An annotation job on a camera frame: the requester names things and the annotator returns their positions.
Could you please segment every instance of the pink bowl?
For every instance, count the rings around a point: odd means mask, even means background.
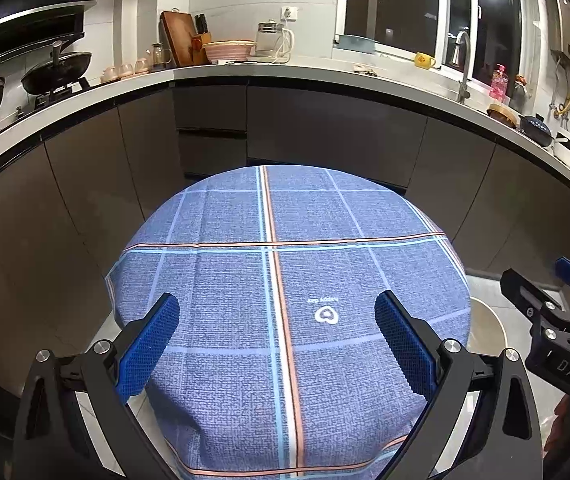
[[[217,61],[247,61],[254,41],[215,41],[203,45],[210,63]]]

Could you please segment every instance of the knife block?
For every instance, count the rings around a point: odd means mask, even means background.
[[[211,32],[204,32],[191,37],[191,59],[195,65],[207,65],[209,59],[205,54],[204,44],[211,43]]]

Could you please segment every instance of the round table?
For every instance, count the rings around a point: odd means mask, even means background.
[[[308,166],[188,187],[107,285],[121,326],[163,292],[178,298],[146,390],[187,478],[375,478],[425,406],[376,325],[377,295],[392,290],[441,338],[469,332],[446,235],[395,192]]]

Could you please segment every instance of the electric kettle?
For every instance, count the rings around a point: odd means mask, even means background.
[[[288,62],[294,48],[294,33],[274,20],[258,24],[254,56],[259,62]]]

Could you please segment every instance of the dish soap bottle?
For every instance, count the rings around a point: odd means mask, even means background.
[[[498,65],[498,68],[494,70],[494,76],[492,77],[492,89],[489,92],[489,97],[503,102],[505,94],[507,93],[508,82],[509,78],[505,73],[505,67],[503,65]]]

